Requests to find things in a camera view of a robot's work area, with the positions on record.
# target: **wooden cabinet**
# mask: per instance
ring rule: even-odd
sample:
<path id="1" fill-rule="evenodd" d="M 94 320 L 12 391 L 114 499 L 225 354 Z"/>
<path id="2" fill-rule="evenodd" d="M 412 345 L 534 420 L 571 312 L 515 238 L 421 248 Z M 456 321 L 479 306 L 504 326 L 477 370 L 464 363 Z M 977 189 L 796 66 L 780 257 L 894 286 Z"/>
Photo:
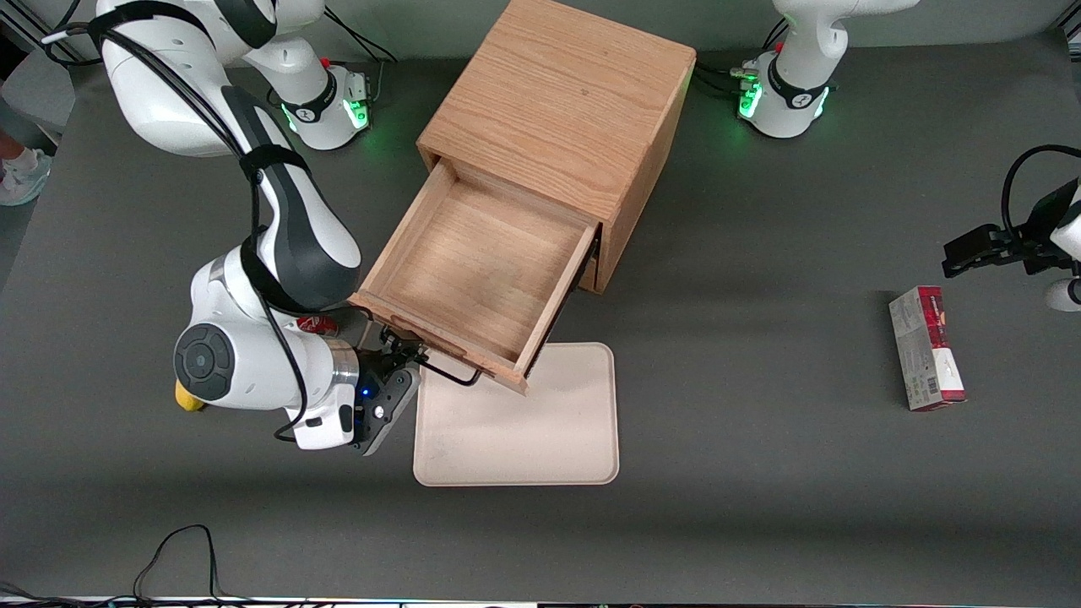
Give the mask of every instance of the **wooden cabinet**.
<path id="1" fill-rule="evenodd" d="M 608 287 L 694 58 L 549 0 L 511 0 L 421 134 L 431 174 L 351 301 L 524 392 L 575 280 Z"/>

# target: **yellow object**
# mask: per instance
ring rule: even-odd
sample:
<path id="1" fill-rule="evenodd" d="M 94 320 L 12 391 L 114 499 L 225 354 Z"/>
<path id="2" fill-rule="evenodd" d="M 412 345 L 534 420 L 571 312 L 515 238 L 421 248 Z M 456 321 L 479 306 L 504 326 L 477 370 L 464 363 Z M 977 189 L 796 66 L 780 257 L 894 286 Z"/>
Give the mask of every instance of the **yellow object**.
<path id="1" fill-rule="evenodd" d="M 176 405 L 184 408 L 189 412 L 197 412 L 203 409 L 206 404 L 197 399 L 191 393 L 188 393 L 186 388 L 181 384 L 181 381 L 176 381 Z"/>

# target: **sneaker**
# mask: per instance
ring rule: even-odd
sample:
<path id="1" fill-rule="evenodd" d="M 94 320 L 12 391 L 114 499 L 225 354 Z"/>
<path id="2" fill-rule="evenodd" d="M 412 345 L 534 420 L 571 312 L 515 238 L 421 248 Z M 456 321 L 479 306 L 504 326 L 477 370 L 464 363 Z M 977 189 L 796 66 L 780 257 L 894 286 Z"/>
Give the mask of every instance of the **sneaker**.
<path id="1" fill-rule="evenodd" d="M 34 155 L 38 159 L 38 166 L 30 171 L 23 171 L 4 163 L 3 183 L 0 183 L 0 204 L 4 207 L 26 204 L 41 194 L 49 177 L 53 157 L 45 156 L 41 150 L 34 150 Z"/>

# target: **gray table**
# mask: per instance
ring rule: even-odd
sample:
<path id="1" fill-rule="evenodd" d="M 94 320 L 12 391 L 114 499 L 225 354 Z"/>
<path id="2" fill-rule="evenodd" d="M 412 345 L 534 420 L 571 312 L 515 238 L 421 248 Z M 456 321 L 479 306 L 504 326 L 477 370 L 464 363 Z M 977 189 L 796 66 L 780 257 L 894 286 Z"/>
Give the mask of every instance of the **gray table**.
<path id="1" fill-rule="evenodd" d="M 368 264 L 461 67 L 393 66 L 373 131 L 305 153 Z M 1059 38 L 855 50 L 790 142 L 695 88 L 609 293 L 574 294 L 552 334 L 615 352 L 622 472 L 593 488 L 423 488 L 412 420 L 361 459 L 273 441 L 281 412 L 181 411 L 188 280 L 243 238 L 248 190 L 227 159 L 138 140 L 105 79 L 83 80 L 0 301 L 2 578 L 119 593 L 202 521 L 241 594 L 1081 602 L 1081 318 L 1019 267 L 949 281 L 971 400 L 918 414 L 885 308 L 943 282 L 943 242 L 997 221 L 1020 151 L 1081 142 Z M 1077 170 L 1033 161 L 1017 213 Z M 149 591 L 203 593 L 203 551 L 179 539 Z"/>

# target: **red can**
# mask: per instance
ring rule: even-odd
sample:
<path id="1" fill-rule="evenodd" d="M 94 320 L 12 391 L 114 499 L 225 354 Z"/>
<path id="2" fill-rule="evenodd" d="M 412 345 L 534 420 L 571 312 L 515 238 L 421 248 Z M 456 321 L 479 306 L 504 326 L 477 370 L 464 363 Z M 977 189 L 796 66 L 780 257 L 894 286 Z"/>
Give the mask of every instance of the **red can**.
<path id="1" fill-rule="evenodd" d="M 338 332 L 337 321 L 326 315 L 301 317 L 299 319 L 296 319 L 296 327 L 308 333 L 317 333 L 319 335 L 328 335 L 330 338 L 336 336 Z"/>

